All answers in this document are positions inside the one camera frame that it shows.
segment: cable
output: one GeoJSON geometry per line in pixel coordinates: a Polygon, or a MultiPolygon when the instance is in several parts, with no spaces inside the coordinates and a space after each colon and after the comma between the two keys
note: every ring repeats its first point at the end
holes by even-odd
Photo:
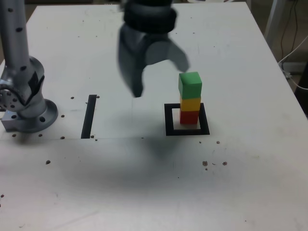
{"type": "Polygon", "coordinates": [[[308,88],[303,88],[301,86],[299,86],[297,83],[295,83],[295,81],[292,79],[292,78],[289,78],[293,83],[294,85],[296,85],[298,88],[302,89],[302,90],[308,90],[308,88]]]}
{"type": "MultiPolygon", "coordinates": [[[[294,5],[294,14],[295,14],[295,25],[296,25],[296,28],[295,28],[295,34],[294,34],[293,44],[292,44],[292,48],[291,48],[291,51],[290,51],[290,52],[293,51],[294,44],[295,44],[295,41],[296,41],[297,32],[298,32],[297,13],[296,13],[296,6],[297,6],[297,4],[298,4],[298,0],[295,0],[294,2],[295,2],[295,5],[294,5]]],[[[282,67],[283,70],[284,70],[283,64],[287,61],[287,59],[288,59],[288,58],[286,58],[286,59],[282,62],[281,67],[282,67]]]]}
{"type": "Polygon", "coordinates": [[[304,40],[298,45],[298,47],[296,47],[290,54],[288,54],[287,56],[285,56],[283,59],[281,59],[279,63],[281,63],[283,60],[285,60],[287,57],[289,57],[291,54],[293,54],[305,41],[306,39],[308,39],[308,36],[306,38],[304,38],[304,40]]]}
{"type": "Polygon", "coordinates": [[[288,18],[288,21],[287,21],[287,23],[286,23],[286,25],[284,27],[283,34],[282,34],[281,41],[280,41],[280,47],[281,47],[281,52],[282,52],[281,58],[283,58],[283,45],[282,45],[282,42],[283,42],[284,34],[285,34],[285,32],[286,32],[286,30],[288,28],[289,22],[291,20],[292,9],[293,9],[294,5],[295,5],[295,1],[292,3],[292,6],[290,8],[289,18],[288,18]]]}

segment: yellow block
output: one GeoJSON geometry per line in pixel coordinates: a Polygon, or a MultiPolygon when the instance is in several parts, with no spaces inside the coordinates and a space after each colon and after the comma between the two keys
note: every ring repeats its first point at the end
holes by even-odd
{"type": "Polygon", "coordinates": [[[182,100],[180,97],[181,111],[199,111],[200,110],[201,98],[182,100]]]}

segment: white cable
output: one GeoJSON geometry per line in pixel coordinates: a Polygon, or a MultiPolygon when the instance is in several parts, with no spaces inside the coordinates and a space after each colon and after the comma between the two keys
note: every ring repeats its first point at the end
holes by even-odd
{"type": "Polygon", "coordinates": [[[299,47],[306,41],[306,39],[308,39],[308,36],[298,45],[298,47],[296,47],[296,48],[294,49],[294,51],[292,51],[290,54],[288,54],[288,55],[285,56],[283,59],[281,59],[281,60],[278,62],[278,64],[281,63],[283,60],[285,60],[287,57],[289,57],[293,52],[295,52],[295,51],[297,50],[297,48],[299,48],[299,47]]]}
{"type": "Polygon", "coordinates": [[[303,89],[303,90],[308,90],[308,88],[303,88],[299,85],[297,85],[297,83],[295,83],[295,81],[292,78],[289,78],[298,88],[303,89]]]}
{"type": "MultiPolygon", "coordinates": [[[[306,36],[306,38],[304,38],[304,40],[291,52],[289,53],[287,56],[285,56],[283,59],[281,59],[278,64],[280,64],[283,60],[285,60],[287,57],[289,57],[293,52],[295,52],[305,41],[306,39],[308,39],[308,36],[306,36]]],[[[299,86],[297,83],[295,83],[295,81],[292,79],[292,75],[289,72],[286,72],[284,70],[282,70],[282,67],[280,67],[281,71],[284,73],[285,78],[288,80],[290,79],[294,85],[296,85],[298,88],[303,89],[303,90],[308,90],[308,88],[303,88],[301,86],[299,86]]]]}

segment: robotic arm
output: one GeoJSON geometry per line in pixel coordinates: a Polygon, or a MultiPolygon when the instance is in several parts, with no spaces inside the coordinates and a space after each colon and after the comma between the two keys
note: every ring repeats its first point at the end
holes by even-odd
{"type": "MultiPolygon", "coordinates": [[[[177,16],[172,0],[124,2],[118,63],[133,95],[140,97],[142,72],[147,65],[169,59],[185,72],[189,64],[185,53],[168,37],[177,16]]],[[[58,109],[43,98],[43,65],[29,56],[23,0],[0,0],[0,33],[5,58],[0,105],[7,109],[1,121],[7,131],[41,131],[56,120],[58,109]]]]}
{"type": "Polygon", "coordinates": [[[185,53],[168,37],[177,14],[172,0],[125,0],[124,24],[120,29],[118,63],[122,77],[135,97],[143,91],[142,73],[147,65],[171,60],[186,72],[185,53]]]}
{"type": "Polygon", "coordinates": [[[57,118],[57,106],[42,95],[43,65],[29,56],[23,0],[0,0],[0,31],[5,67],[0,79],[0,105],[7,109],[7,131],[37,132],[57,118]]]}

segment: stacked blocks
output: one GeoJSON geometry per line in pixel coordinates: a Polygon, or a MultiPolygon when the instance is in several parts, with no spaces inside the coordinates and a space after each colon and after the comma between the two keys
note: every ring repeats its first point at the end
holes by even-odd
{"type": "Polygon", "coordinates": [[[198,72],[179,75],[180,123],[197,124],[201,103],[202,81],[198,72]]]}

